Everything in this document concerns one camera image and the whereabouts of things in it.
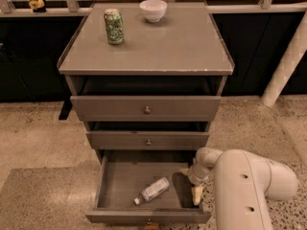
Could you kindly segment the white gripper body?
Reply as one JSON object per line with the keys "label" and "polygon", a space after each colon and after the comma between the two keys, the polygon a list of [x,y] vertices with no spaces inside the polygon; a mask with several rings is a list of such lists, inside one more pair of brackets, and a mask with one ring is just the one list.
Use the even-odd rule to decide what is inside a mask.
{"label": "white gripper body", "polygon": [[206,167],[196,163],[188,169],[188,179],[193,185],[198,186],[208,179],[209,175],[212,173],[212,170],[212,167]]}

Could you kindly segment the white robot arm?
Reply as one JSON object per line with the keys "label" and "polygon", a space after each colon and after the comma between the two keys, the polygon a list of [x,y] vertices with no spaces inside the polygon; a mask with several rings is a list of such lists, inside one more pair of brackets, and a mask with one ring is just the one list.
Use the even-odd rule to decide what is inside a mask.
{"label": "white robot arm", "polygon": [[214,176],[217,230],[273,230],[268,200],[290,200],[298,180],[288,166],[242,149],[221,151],[202,147],[187,169],[193,202],[201,202],[201,188]]}

